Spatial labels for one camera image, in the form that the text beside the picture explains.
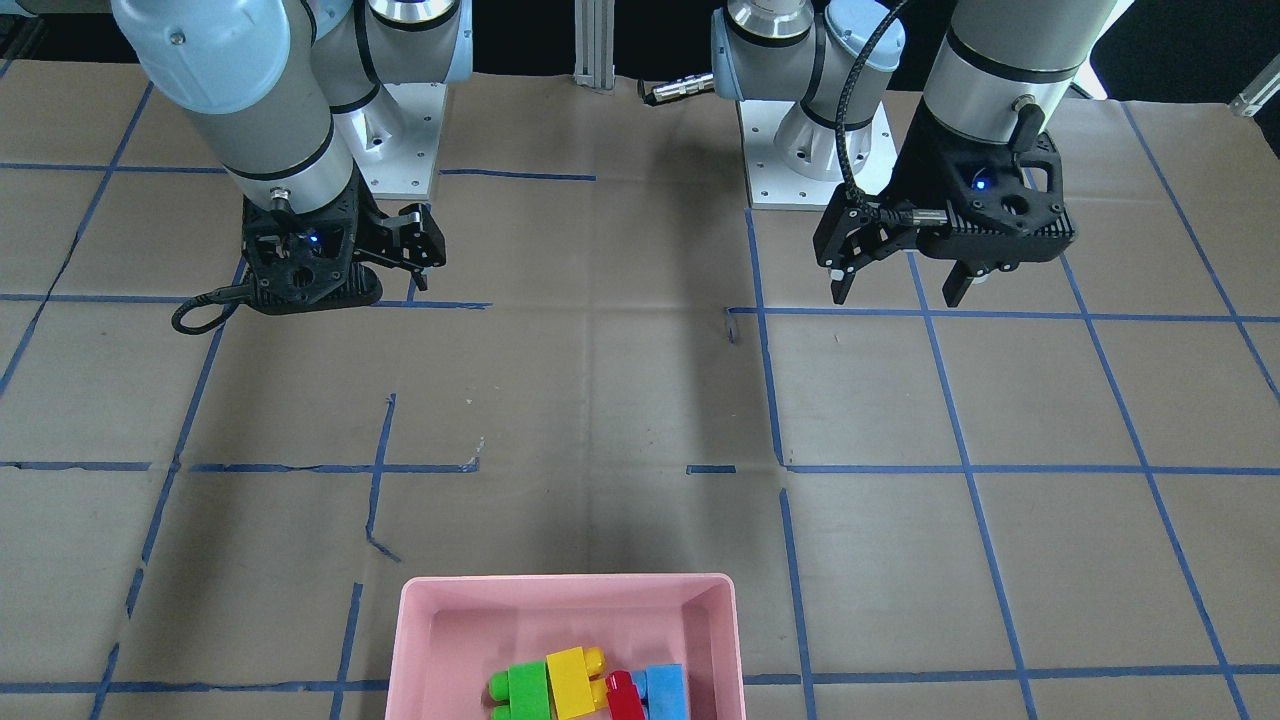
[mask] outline toy block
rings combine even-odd
[[[631,678],[649,711],[649,720],[689,720],[684,665],[650,665],[644,673],[632,673]]]
[[[507,703],[493,708],[493,720],[552,720],[547,662],[525,662],[494,673],[489,678],[489,697]]]
[[[645,720],[644,706],[640,705],[640,692],[631,680],[631,673],[614,670],[604,679],[609,716],[613,720]]]
[[[604,651],[598,647],[570,648],[547,656],[552,701],[559,720],[573,720],[608,706],[604,687]]]

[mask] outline light blue joint cap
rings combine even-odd
[[[28,13],[26,8],[18,4],[18,0],[0,0],[0,15],[22,15],[24,18],[35,18],[33,13]]]
[[[726,100],[746,100],[733,70],[733,47],[728,44],[723,8],[712,13],[712,74],[716,77],[716,95]]]
[[[310,0],[316,17],[316,40],[333,32],[351,12],[353,0]]]
[[[195,113],[252,106],[289,59],[280,0],[111,0],[111,13],[151,82]]]
[[[463,82],[471,77],[475,65],[475,33],[471,29],[471,0],[462,0],[458,8],[458,36],[453,41],[453,60],[444,82]]]
[[[831,0],[827,5],[827,27],[831,28],[831,36],[836,42],[850,55],[858,56],[867,45],[867,38],[876,32],[876,26],[887,14],[888,9],[876,0]],[[876,44],[867,64],[882,73],[891,73],[897,69],[905,46],[906,31],[902,29],[902,20],[893,20]]]

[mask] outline plastic container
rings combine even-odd
[[[603,648],[608,670],[680,662],[691,720],[746,720],[733,583],[716,574],[415,578],[387,720],[485,720],[493,673],[575,646]]]

